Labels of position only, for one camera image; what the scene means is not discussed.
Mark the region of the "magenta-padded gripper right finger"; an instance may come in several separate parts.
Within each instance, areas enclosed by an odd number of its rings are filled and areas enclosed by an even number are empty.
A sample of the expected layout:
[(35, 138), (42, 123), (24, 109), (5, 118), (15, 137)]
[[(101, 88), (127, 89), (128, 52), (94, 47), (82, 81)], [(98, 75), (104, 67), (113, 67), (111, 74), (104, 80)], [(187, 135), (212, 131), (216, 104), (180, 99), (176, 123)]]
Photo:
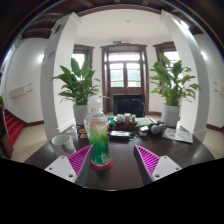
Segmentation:
[(181, 167), (167, 155), (158, 156), (139, 145), (134, 146), (134, 157), (144, 185), (181, 170)]

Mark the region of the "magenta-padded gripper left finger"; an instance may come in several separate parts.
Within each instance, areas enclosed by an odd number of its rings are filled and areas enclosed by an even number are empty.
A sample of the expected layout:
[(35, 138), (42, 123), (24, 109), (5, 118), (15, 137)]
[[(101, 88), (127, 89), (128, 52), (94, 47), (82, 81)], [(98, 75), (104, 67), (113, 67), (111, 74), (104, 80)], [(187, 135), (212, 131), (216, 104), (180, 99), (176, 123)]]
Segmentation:
[(93, 146), (88, 145), (69, 156), (59, 156), (45, 170), (79, 186), (83, 186), (93, 154)]

